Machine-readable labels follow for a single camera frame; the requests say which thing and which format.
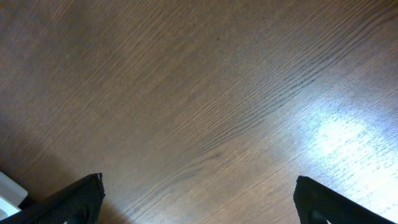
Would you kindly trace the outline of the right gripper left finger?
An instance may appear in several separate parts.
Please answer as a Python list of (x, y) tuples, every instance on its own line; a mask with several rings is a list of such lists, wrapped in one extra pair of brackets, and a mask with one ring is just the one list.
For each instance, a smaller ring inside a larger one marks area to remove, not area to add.
[(96, 224), (105, 191), (102, 173), (87, 175), (1, 224)]

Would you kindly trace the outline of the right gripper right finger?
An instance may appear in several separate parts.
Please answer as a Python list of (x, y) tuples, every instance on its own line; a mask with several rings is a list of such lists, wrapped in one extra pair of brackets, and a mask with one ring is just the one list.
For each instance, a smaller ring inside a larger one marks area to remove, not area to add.
[(298, 176), (293, 199), (301, 224), (394, 224), (306, 176)]

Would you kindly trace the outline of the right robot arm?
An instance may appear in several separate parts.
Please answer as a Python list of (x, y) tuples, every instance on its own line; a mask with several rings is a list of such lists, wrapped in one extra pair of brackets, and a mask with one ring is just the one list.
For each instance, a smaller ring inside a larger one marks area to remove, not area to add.
[[(105, 191), (102, 175), (95, 173), (21, 208), (27, 196), (26, 189), (1, 174), (1, 223), (96, 223)], [(293, 198), (301, 223), (389, 223), (306, 176), (297, 178)]]

